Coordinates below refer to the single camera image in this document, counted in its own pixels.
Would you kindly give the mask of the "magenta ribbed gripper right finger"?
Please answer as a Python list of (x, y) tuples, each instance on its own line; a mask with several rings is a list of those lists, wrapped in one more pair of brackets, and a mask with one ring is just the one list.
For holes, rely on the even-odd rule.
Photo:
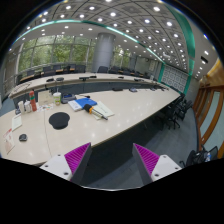
[(132, 154), (144, 185), (181, 170), (168, 155), (158, 155), (136, 143), (133, 144)]

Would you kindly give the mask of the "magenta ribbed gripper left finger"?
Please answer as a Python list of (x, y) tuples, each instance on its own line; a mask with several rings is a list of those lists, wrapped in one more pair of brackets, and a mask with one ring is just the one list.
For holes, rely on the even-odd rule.
[(57, 154), (44, 163), (41, 169), (79, 185), (91, 153), (91, 144), (86, 143), (66, 154)]

